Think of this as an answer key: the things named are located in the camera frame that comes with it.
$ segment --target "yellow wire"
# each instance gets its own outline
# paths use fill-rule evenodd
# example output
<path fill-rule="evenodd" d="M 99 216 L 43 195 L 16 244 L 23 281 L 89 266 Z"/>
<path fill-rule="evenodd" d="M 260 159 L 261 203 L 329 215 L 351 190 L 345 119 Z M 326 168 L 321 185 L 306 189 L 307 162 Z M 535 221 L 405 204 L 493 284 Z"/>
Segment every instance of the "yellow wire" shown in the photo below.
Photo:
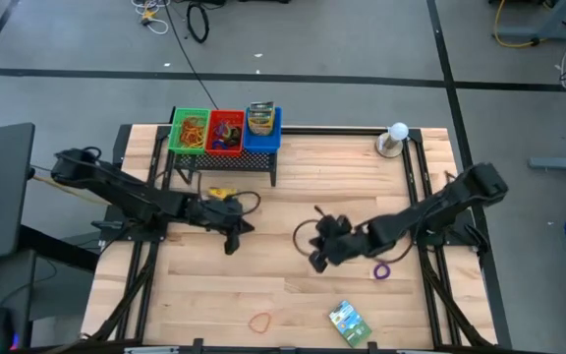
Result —
<path fill-rule="evenodd" d="M 495 40 L 497 41 L 497 43 L 499 43 L 499 45 L 505 46 L 507 48 L 527 48 L 527 47 L 533 46 L 532 42 L 513 44 L 513 43 L 506 43 L 499 38 L 499 34 L 497 34 L 497 25 L 499 25 L 499 17 L 501 16 L 501 9 L 503 8 L 503 5 L 505 3 L 506 3 L 506 0 L 501 0 L 501 2 L 499 2 L 499 8 L 497 9 L 497 15 L 495 15 L 495 25 L 494 25 L 494 28 L 492 29 L 492 34 L 495 36 Z M 547 38 L 541 39 L 540 41 L 545 42 L 546 40 L 547 40 Z"/>
<path fill-rule="evenodd" d="M 110 206 L 110 203 L 108 203 L 108 202 L 96 200 L 96 199 L 94 199 L 94 198 L 89 198 L 89 197 L 87 197 L 87 196 L 85 196 L 85 195 L 82 195 L 82 194 L 80 194 L 80 193 L 74 192 L 74 191 L 70 190 L 69 188 L 65 188 L 65 187 L 63 187 L 62 185 L 59 185 L 58 183 L 52 181 L 51 179 L 42 178 L 42 177 L 39 177 L 39 176 L 33 176 L 32 178 L 35 179 L 36 181 L 40 181 L 40 182 L 46 183 L 46 184 L 48 184 L 48 185 L 50 185 L 50 186 L 52 186 L 52 187 L 54 187 L 54 188 L 57 188 L 57 189 L 59 189 L 59 190 L 65 192 L 65 193 L 67 193 L 67 194 L 70 194 L 70 195 L 72 195 L 72 196 L 76 196 L 76 197 L 78 197 L 78 198 L 80 198 L 80 199 L 83 199 L 83 200 L 85 200 L 85 201 L 87 201 L 87 202 L 94 203 L 94 204 L 101 205 L 101 206 Z"/>

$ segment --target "wooden table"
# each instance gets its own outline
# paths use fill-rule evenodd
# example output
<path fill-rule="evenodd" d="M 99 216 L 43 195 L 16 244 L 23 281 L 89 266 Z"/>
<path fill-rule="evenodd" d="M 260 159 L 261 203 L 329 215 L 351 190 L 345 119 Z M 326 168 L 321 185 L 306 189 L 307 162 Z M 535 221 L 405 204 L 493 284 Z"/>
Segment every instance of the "wooden table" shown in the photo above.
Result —
<path fill-rule="evenodd" d="M 135 125 L 130 134 L 123 170 L 142 180 L 147 177 L 156 128 Z M 422 133 L 432 189 L 437 192 L 446 183 L 444 172 L 456 173 L 451 145 L 445 129 L 422 129 Z M 242 235 L 240 249 L 226 256 L 225 237 L 171 224 L 158 254 L 144 343 L 191 345 L 201 337 L 205 345 L 218 346 L 346 348 L 327 315 L 348 300 L 372 328 L 369 340 L 380 348 L 431 348 L 417 252 L 393 265 L 387 280 L 374 280 L 372 260 L 358 258 L 317 274 L 292 244 L 294 228 L 318 217 L 314 205 L 328 213 L 347 214 L 353 223 L 410 205 L 403 159 L 380 157 L 373 147 L 375 139 L 284 135 L 275 188 L 270 187 L 267 173 L 204 172 L 204 188 L 233 187 L 261 194 L 259 209 L 246 216 L 255 232 Z M 419 178 L 417 190 L 422 191 L 413 152 L 412 159 Z M 193 189 L 177 173 L 171 188 Z M 254 204 L 251 198 L 242 197 L 245 207 Z M 302 244 L 312 236 L 312 227 L 304 228 Z M 394 258 L 408 242 L 401 240 L 382 256 Z M 101 257 L 82 332 L 95 332 L 121 299 L 132 249 L 132 242 L 115 242 Z M 445 253 L 457 304 L 494 342 L 477 255 L 459 246 L 445 247 Z M 449 343 L 444 307 L 437 297 L 436 302 L 444 342 Z M 136 299 L 129 336 L 134 334 L 138 307 Z M 262 312 L 272 320 L 268 331 L 259 334 L 249 329 L 248 322 Z"/>

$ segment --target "light bulb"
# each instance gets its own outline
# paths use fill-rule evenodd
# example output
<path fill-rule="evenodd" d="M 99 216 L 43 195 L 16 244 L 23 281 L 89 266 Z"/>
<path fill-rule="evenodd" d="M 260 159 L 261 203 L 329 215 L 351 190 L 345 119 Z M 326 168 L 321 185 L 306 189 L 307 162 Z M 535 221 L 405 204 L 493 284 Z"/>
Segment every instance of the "light bulb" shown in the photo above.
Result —
<path fill-rule="evenodd" d="M 398 123 L 394 123 L 392 125 L 392 127 L 390 127 L 390 139 L 395 141 L 395 142 L 400 142 L 406 138 L 408 138 L 408 134 L 410 133 L 410 130 L 408 129 L 408 126 L 398 122 Z"/>

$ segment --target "floor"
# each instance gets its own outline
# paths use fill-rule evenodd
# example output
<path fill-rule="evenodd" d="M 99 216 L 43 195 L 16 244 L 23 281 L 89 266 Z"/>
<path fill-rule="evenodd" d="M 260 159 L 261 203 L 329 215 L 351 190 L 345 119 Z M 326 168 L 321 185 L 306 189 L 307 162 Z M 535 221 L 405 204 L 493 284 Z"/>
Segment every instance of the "floor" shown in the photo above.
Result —
<path fill-rule="evenodd" d="M 186 4 L 175 7 L 185 14 Z M 506 7 L 503 24 L 546 15 L 537 5 Z M 507 323 L 499 337 L 566 353 L 566 172 L 526 163 L 566 156 L 566 92 L 554 68 L 566 42 L 500 47 L 490 37 L 495 10 L 485 0 L 231 0 L 209 12 L 205 44 L 184 43 L 220 107 L 273 99 L 285 124 L 446 127 L 459 163 L 493 162 L 510 186 L 485 212 Z M 174 105 L 209 107 L 189 72 L 173 36 L 138 25 L 127 0 L 0 0 L 0 126 L 36 125 L 34 164 L 89 145 L 108 158 L 120 124 L 166 122 Z M 74 236 L 102 215 L 28 183 L 24 223 L 45 233 L 89 240 Z M 76 335 L 90 282 L 59 266 L 37 286 L 35 345 Z"/>

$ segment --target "red basket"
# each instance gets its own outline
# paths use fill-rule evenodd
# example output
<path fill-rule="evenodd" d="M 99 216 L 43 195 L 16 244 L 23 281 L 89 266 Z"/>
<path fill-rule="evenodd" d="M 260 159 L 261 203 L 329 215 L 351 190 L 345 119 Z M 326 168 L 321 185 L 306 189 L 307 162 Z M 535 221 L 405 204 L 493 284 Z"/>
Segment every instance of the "red basket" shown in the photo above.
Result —
<path fill-rule="evenodd" d="M 204 149 L 206 153 L 211 155 L 233 156 L 233 157 L 239 157 L 242 154 L 242 148 L 244 145 L 244 131 L 246 130 L 245 122 L 244 122 L 244 114 L 245 114 L 244 111 L 240 111 L 240 110 L 211 111 L 211 116 L 208 121 L 206 148 Z M 221 129 L 226 131 L 226 129 L 220 127 L 224 123 L 226 123 L 228 127 L 237 127 L 242 130 L 240 143 L 233 147 L 228 147 L 226 149 L 220 147 L 221 137 L 219 135 Z"/>

